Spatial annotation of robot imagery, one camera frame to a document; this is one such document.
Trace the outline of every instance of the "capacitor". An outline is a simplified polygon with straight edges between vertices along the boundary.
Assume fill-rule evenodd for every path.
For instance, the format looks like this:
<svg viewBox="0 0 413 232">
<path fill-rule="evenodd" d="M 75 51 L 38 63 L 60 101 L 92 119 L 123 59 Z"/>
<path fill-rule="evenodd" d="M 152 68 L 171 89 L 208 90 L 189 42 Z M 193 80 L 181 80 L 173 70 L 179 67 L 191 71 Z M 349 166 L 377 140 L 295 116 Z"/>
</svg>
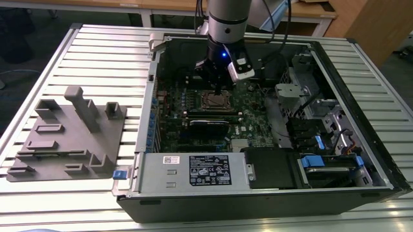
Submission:
<svg viewBox="0 0 413 232">
<path fill-rule="evenodd" d="M 252 85 L 248 85 L 247 88 L 246 88 L 246 90 L 247 90 L 248 92 L 254 92 L 254 91 L 255 91 L 255 87 L 254 87 Z"/>
</svg>

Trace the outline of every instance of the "floor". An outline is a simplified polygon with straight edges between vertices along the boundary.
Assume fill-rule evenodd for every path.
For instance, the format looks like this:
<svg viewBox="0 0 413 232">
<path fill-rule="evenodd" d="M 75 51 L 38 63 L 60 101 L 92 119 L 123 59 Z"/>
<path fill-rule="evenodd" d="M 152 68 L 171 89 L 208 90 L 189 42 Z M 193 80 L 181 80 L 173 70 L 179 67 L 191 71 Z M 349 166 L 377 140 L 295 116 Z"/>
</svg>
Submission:
<svg viewBox="0 0 413 232">
<path fill-rule="evenodd" d="M 58 11 L 57 19 L 52 19 L 45 10 L 32 10 L 32 21 L 36 31 L 26 36 L 26 41 L 34 51 L 34 58 L 21 64 L 8 64 L 0 59 L 0 72 L 16 69 L 41 71 L 53 55 L 58 43 L 73 22 L 84 24 L 101 24 L 113 26 L 139 25 L 139 16 L 119 13 Z M 155 17 L 155 26 L 163 28 L 192 29 L 192 17 L 176 16 Z M 413 108 L 413 64 L 391 55 L 381 67 L 381 71 L 390 81 L 397 92 Z M 25 99 L 25 96 L 36 82 L 37 74 L 32 72 L 12 72 L 0 76 L 6 84 L 0 90 L 0 135 Z"/>
</svg>

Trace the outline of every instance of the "silver cylinder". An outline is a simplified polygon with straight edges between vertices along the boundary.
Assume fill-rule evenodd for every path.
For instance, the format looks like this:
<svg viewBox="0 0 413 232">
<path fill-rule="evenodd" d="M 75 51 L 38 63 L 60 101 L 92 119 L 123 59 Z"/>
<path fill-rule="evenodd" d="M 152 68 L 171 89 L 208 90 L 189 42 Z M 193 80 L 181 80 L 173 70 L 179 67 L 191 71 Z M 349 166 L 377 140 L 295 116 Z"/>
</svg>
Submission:
<svg viewBox="0 0 413 232">
<path fill-rule="evenodd" d="M 234 43 L 244 37 L 251 0 L 210 0 L 208 34 L 216 42 Z"/>
</svg>

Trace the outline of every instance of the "wooden table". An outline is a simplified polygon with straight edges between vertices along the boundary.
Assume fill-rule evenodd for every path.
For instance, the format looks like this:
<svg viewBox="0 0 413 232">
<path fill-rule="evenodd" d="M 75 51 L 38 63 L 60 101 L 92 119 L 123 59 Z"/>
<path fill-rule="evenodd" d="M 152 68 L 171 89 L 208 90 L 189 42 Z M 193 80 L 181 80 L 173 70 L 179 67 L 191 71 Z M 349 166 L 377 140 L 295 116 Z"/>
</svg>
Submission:
<svg viewBox="0 0 413 232">
<path fill-rule="evenodd" d="M 141 0 L 140 15 L 143 26 L 152 26 L 149 21 L 152 14 L 192 16 L 195 3 L 195 0 Z M 207 1 L 204 1 L 203 9 L 207 9 Z M 336 18 L 336 13 L 324 11 L 316 3 L 296 2 L 291 5 L 291 22 L 316 24 L 311 36 L 323 36 L 334 18 Z"/>
<path fill-rule="evenodd" d="M 0 6 L 48 10 L 97 11 L 141 15 L 143 27 L 152 27 L 152 15 L 192 16 L 195 0 L 0 0 Z M 335 12 L 327 12 L 316 3 L 292 4 L 291 21 L 316 24 L 312 36 L 323 36 Z"/>
</svg>

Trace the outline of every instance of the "wooden cabinet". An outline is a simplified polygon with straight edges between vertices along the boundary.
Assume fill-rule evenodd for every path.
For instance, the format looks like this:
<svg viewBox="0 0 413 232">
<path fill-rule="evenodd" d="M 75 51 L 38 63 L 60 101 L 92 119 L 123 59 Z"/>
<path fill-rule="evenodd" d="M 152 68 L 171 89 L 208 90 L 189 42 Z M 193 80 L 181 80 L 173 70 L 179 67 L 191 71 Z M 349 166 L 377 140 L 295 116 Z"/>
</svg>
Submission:
<svg viewBox="0 0 413 232">
<path fill-rule="evenodd" d="M 354 38 L 379 66 L 413 30 L 413 0 L 330 0 L 338 17 L 326 37 Z"/>
</svg>

